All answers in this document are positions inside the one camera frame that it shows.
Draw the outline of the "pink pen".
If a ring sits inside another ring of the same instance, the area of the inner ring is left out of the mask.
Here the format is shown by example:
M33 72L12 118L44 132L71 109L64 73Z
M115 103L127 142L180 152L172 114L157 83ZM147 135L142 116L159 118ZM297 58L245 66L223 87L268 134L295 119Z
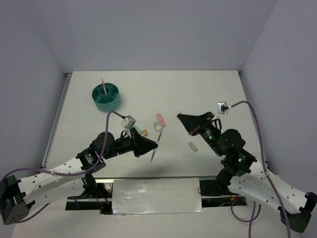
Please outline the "pink pen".
M105 82L104 82L104 79L103 79L103 78L101 78L101 80L102 80L103 90L104 90L104 93L105 93L105 95L106 95L106 94L107 94L106 84L105 84Z

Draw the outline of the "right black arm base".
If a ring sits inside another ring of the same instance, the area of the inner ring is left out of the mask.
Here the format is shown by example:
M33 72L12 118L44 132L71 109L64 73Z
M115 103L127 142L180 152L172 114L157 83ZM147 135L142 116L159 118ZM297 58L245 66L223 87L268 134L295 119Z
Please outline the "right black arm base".
M214 180L200 180L199 183L197 192L201 195L203 208L247 206L245 197L228 190L218 189Z

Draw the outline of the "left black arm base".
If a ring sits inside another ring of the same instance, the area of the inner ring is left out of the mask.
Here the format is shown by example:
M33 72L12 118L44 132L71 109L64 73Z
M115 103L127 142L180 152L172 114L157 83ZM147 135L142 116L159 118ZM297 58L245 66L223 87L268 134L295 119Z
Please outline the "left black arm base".
M66 211L95 211L102 215L112 215L113 181L97 181L97 188L90 195L68 197Z

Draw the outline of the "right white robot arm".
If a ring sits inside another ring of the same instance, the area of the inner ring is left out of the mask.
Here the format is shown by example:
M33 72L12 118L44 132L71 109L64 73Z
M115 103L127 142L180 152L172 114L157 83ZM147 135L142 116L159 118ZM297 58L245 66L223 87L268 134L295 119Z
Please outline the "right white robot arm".
M291 230L305 231L317 204L316 194L300 191L264 168L261 161L244 149L246 142L237 130L221 132L214 125L213 113L178 114L177 118L190 136L200 135L222 157L223 169L215 179L219 193L236 193L265 204L278 211L282 223Z

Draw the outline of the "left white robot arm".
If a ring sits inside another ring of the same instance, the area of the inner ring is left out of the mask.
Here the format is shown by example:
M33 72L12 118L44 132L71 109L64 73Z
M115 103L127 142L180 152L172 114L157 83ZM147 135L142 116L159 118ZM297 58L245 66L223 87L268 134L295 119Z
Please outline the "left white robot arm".
M0 183L0 215L5 225L25 221L31 210L66 197L93 197L98 188L93 173L106 166L107 159L133 152L140 157L156 149L158 143L132 132L115 139L100 133L90 146L49 173L17 179L14 175Z

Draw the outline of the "green highlighter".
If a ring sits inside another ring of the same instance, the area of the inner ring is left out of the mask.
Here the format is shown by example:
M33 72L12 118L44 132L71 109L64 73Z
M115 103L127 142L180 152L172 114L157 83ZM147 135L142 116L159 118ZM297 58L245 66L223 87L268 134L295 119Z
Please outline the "green highlighter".
M143 134L142 130L140 130L137 126L134 126L134 128L137 130L139 134Z

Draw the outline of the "beige eraser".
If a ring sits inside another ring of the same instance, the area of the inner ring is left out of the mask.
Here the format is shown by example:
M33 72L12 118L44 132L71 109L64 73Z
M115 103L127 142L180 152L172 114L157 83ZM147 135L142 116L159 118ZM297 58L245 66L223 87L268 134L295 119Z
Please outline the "beige eraser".
M198 148L196 147L196 145L192 141L189 142L188 145L194 152L198 151Z

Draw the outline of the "clear tape roll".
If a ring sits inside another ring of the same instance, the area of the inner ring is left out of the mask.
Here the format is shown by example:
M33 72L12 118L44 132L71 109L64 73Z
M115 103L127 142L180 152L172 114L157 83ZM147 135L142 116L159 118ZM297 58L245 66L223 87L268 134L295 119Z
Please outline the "clear tape roll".
M161 133L163 131L163 126L160 122L156 121L153 125L153 129L155 132Z

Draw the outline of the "silver foil sheet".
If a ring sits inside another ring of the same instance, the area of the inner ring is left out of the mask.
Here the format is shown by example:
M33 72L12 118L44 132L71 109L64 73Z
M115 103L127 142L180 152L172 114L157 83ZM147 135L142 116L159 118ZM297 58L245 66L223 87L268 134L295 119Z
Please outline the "silver foil sheet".
M202 212L197 178L115 180L112 211L116 215Z

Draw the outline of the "teal round divided organizer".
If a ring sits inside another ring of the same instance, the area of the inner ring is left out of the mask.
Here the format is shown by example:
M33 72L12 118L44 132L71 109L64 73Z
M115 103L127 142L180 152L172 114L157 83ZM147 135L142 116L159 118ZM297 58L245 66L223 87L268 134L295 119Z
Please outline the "teal round divided organizer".
M92 99L96 107L102 112L118 109L121 104L119 89L112 83L105 83L106 93L102 84L92 90Z

